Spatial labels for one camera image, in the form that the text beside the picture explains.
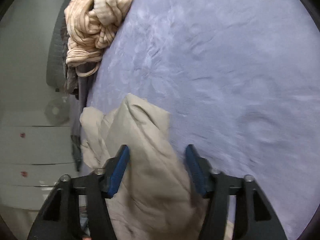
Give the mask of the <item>beige puffer jacket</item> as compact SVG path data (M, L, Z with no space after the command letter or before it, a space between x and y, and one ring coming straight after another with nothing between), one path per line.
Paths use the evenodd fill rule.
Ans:
M122 145L130 163L119 191L107 200L117 239L197 239L207 201L198 197L169 142L167 111L133 94L109 113L80 115L84 162L100 168Z

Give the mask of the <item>white drawer cabinet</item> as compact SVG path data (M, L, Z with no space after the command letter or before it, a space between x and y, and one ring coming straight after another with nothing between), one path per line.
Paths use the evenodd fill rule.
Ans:
M56 181L78 175L68 122L49 121L43 111L1 114L1 204L38 210Z

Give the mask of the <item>dark green cloth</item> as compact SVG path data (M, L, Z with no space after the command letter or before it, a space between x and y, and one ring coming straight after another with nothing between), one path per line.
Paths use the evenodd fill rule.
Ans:
M80 168L82 166L80 137L77 135L71 135L71 142L72 142L72 157L75 163L75 168L77 172L80 172Z

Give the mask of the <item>round white fan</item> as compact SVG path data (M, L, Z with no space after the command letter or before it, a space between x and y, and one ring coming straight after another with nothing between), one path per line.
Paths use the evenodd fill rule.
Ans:
M56 98L48 102L44 114L53 126L61 126L69 120L70 105L67 97Z

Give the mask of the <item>grey bed sheet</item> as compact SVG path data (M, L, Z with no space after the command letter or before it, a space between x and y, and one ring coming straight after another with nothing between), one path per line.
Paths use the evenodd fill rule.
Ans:
M87 106L87 97L89 91L93 85L93 82L96 78L96 73L93 73L89 76L78 76L79 83L79 99L76 100L75 96L69 94L69 118L70 118L70 127L71 135L81 135L81 124L80 124L80 115L83 111L83 108Z

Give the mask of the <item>grey quilted headboard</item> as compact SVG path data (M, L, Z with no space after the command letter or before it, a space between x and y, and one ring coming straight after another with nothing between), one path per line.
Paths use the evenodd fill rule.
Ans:
M70 0L64 0L61 5L55 21L52 39L49 46L46 69L46 83L49 87L52 87L54 89L63 87L65 83L62 64L63 42L60 35L60 29L65 17L64 9L67 7L69 2Z

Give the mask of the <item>lavender embossed fleece blanket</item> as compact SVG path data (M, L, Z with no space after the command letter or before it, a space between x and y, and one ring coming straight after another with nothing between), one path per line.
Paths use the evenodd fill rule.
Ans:
M319 0L135 0L88 105L135 94L170 113L170 143L252 174L288 239L319 206Z

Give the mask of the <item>cream striped fuzzy garment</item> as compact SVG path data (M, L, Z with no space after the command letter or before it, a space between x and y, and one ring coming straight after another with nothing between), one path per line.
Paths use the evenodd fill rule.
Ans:
M68 34L65 63L79 77L98 71L133 0L71 0L64 10Z

